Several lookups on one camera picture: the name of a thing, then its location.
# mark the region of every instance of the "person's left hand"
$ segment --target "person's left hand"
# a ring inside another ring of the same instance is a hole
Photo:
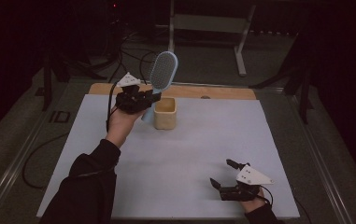
[[[140,111],[135,114],[127,114],[120,109],[113,107],[114,111],[110,116],[108,124],[108,133],[105,137],[106,140],[112,142],[116,147],[121,147],[125,142],[126,137],[134,127],[135,121],[142,116],[146,110]]]

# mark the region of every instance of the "robotic hand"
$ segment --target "robotic hand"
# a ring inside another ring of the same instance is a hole
[[[116,96],[115,106],[127,114],[134,114],[145,110],[157,101],[161,100],[161,93],[150,91],[139,91],[140,80],[127,73],[117,86],[122,88],[122,92]]]
[[[210,178],[213,188],[217,189],[221,195],[222,201],[251,201],[259,193],[262,184],[273,184],[274,181],[262,173],[251,168],[250,165],[236,163],[227,160],[227,164],[240,172],[236,176],[237,185],[234,187],[222,187],[216,180]]]

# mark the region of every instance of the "black cable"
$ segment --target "black cable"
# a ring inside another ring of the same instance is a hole
[[[137,35],[138,32],[134,32],[130,35],[130,37],[132,37],[133,35]],[[147,37],[144,37],[144,36],[140,36],[141,38],[138,38],[138,39],[127,39],[127,41],[129,42],[133,42],[133,43],[140,43],[140,42],[145,42],[147,40],[149,40]]]
[[[260,187],[262,187],[262,189],[265,189],[267,192],[268,192],[268,194],[270,195],[270,197],[271,197],[271,202],[269,202],[268,200],[268,203],[272,206],[273,205],[273,203],[274,203],[274,197],[273,197],[273,194],[271,193],[271,191],[269,190],[269,189],[267,189],[266,187],[264,187],[264,186],[260,186]]]
[[[265,201],[266,203],[270,204],[271,206],[273,205],[273,204],[270,203],[270,201],[269,201],[268,199],[266,199],[265,197],[262,197],[262,196],[260,196],[260,195],[255,195],[254,197]]]
[[[106,4],[105,5],[105,8],[106,8],[106,10],[105,10],[106,24],[111,24],[111,21],[109,19],[109,14],[110,14],[109,6],[108,6],[107,1],[104,1],[104,3]],[[71,5],[71,7],[73,9],[73,13],[76,15],[76,18],[77,18],[78,17],[78,13],[77,13],[77,9],[76,9],[75,5],[72,4],[71,2],[70,2],[70,5]],[[109,34],[109,32],[107,32],[107,34],[106,34],[106,41],[107,42],[106,42],[106,46],[104,47],[103,53],[101,54],[102,56],[105,56],[105,54],[107,53],[107,49],[109,49],[109,38],[110,38],[110,34]],[[115,62],[114,59],[107,57],[107,60],[105,62],[103,62],[103,63],[93,64],[93,65],[82,65],[81,64],[80,67],[77,67],[76,65],[74,67],[76,67],[79,70],[83,70],[84,73],[86,73],[86,75],[89,75],[92,70],[93,71],[96,71],[96,70],[99,71],[99,70],[106,69],[109,66],[111,66],[114,62]]]
[[[308,212],[306,211],[306,209],[305,209],[305,208],[303,207],[303,205],[296,199],[296,197],[294,197],[294,195],[293,195],[293,198],[294,198],[294,200],[300,205],[300,207],[303,209],[304,213],[306,214],[306,218],[308,219],[308,222],[309,222],[310,224],[312,224],[311,218],[309,217],[309,214],[308,214]]]
[[[119,55],[118,55],[118,62],[119,62],[119,65],[118,65],[117,68],[114,70],[114,72],[113,72],[113,74],[111,75],[111,77],[108,79],[108,83],[110,83],[111,80],[113,79],[113,77],[116,76],[116,74],[117,74],[117,72],[119,71],[119,69],[120,69],[121,66],[124,68],[125,73],[127,72],[127,69],[126,69],[125,65],[122,63],[121,48],[122,48],[122,45],[124,44],[124,42],[127,41],[127,39],[128,39],[131,35],[133,35],[133,34],[134,34],[134,33],[132,33],[132,34],[126,36],[126,37],[122,40],[122,42],[120,43],[120,45],[119,45],[119,52],[118,52],[118,54],[119,54]]]
[[[128,55],[128,56],[130,56],[130,57],[132,57],[132,58],[134,58],[134,59],[137,59],[137,60],[139,60],[139,61],[143,60],[143,59],[140,59],[140,58],[136,57],[135,55],[132,55],[132,54],[126,52],[126,51],[123,51],[123,50],[122,50],[122,53],[124,53],[124,54],[126,54],[126,55]],[[144,63],[152,63],[151,61],[144,61],[144,60],[143,60],[143,62],[144,62]]]
[[[111,111],[111,99],[113,95],[114,88],[116,88],[117,81],[114,82],[113,86],[110,88],[110,93],[108,94],[108,103],[107,103],[107,120],[106,120],[106,131],[108,132],[108,124],[110,122],[110,116],[118,109]]]
[[[67,136],[68,134],[69,134],[69,133],[64,133],[64,134],[59,135],[59,136],[57,136],[57,137],[51,138],[49,141],[47,141],[47,142],[41,144],[40,146],[36,147],[36,148],[30,153],[30,155],[28,156],[28,158],[25,160],[25,163],[23,164],[22,171],[21,171],[22,180],[23,180],[23,182],[24,182],[26,185],[28,185],[29,187],[34,188],[34,189],[43,189],[43,188],[46,187],[46,186],[37,186],[37,185],[31,184],[31,183],[26,179],[26,176],[25,176],[26,173],[25,173],[25,171],[26,171],[27,163],[28,163],[28,161],[32,158],[32,156],[33,156],[39,149],[41,149],[43,146],[45,146],[46,144],[48,144],[48,143],[50,143],[50,142],[53,142],[53,141],[55,141],[55,140],[58,140],[58,139],[60,139],[60,138],[62,138],[62,137],[65,137],[65,136]]]

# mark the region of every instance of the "brush handle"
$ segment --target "brush handle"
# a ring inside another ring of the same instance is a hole
[[[151,125],[154,123],[154,107],[155,103],[153,103],[151,107],[148,108],[146,113],[142,116],[142,120]]]

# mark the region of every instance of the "white table surface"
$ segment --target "white table surface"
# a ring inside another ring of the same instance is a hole
[[[86,95],[55,167],[37,216],[41,217],[70,166],[106,136],[107,95]],[[238,170],[226,159],[247,163],[271,177],[273,211],[299,217],[277,148],[257,100],[177,98],[177,127],[155,130],[138,119],[121,148],[112,217],[137,219],[242,218],[236,202],[224,202],[209,178],[236,185]]]

